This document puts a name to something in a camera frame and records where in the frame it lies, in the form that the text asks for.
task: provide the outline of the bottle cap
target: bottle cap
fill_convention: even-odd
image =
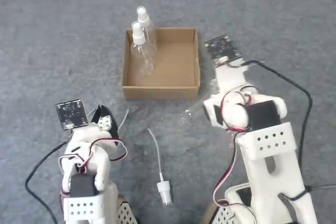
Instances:
[[[143,33],[142,26],[139,22],[132,23],[132,32],[134,44],[142,45],[146,42],[145,34]]]
[[[142,27],[148,27],[151,23],[151,20],[149,19],[147,10],[143,6],[139,6],[137,9],[137,14],[138,14],[138,21],[142,25]]]
[[[166,205],[170,205],[172,203],[172,196],[170,195],[170,184],[169,181],[162,181],[157,183],[158,191],[161,195],[162,203]]]

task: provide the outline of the detached spray nozzle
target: detached spray nozzle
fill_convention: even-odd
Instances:
[[[157,153],[158,154],[157,155],[158,156],[157,160],[159,161],[160,182],[157,183],[156,185],[157,185],[158,191],[160,193],[163,205],[167,206],[167,205],[170,205],[170,204],[173,203],[172,202],[172,196],[170,194],[170,184],[169,184],[168,180],[164,181],[164,179],[163,179],[162,170],[161,170],[161,159],[160,159],[159,145],[157,144],[156,138],[155,138],[155,136],[154,136],[154,134],[153,134],[153,132],[151,131],[150,128],[148,128],[148,131],[153,138],[153,141],[154,141],[155,146],[156,146],[156,151],[158,152]]]
[[[162,173],[160,173],[160,179],[161,182],[157,183],[156,185],[158,186],[157,188],[161,195],[162,204],[167,206],[172,204],[172,196],[170,194],[170,184],[168,180],[166,181],[163,180]]]

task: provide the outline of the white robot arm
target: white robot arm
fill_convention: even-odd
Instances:
[[[109,154],[123,146],[125,153],[116,159],[121,160],[127,156],[127,149],[119,140],[112,113],[99,106],[88,123],[80,100],[56,107],[64,128],[73,128],[65,153],[59,158],[64,174],[61,195],[66,224],[116,224],[118,189],[109,181],[113,161]]]
[[[219,93],[203,103],[212,126],[239,133],[234,141],[249,180],[226,190],[224,205],[215,199],[214,191],[214,200],[221,207],[212,223],[317,223],[302,181],[291,125],[281,122],[287,115],[286,104],[282,98],[258,94],[258,89],[246,82],[246,70],[241,57],[216,67]],[[270,160],[273,170],[268,167]],[[288,204],[281,199],[284,195]]]

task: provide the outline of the cardboard box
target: cardboard box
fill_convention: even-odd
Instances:
[[[143,76],[131,56],[132,30],[126,32],[122,90],[126,99],[190,99],[197,97],[200,66],[194,28],[158,28],[154,72]]]

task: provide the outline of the gray carpet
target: gray carpet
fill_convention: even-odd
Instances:
[[[64,141],[54,104],[82,98],[87,110],[108,106],[129,148],[112,164],[111,179],[146,223],[197,223],[227,167],[229,136],[211,128],[201,104],[212,89],[211,61],[201,52],[202,87],[189,101],[126,101],[121,91],[125,29],[145,5],[157,26],[193,26],[205,41],[231,35],[245,59],[265,60],[312,93],[303,159],[307,184],[336,183],[336,0],[0,0],[0,223],[51,223],[24,190],[33,166]],[[251,67],[247,78],[265,94],[281,96],[298,139],[306,110],[303,93]],[[163,207],[155,146],[172,185],[174,204]],[[60,223],[61,173],[53,155],[32,180],[32,189]],[[225,188],[246,182],[241,156]],[[336,190],[312,192],[319,222],[336,222]]]

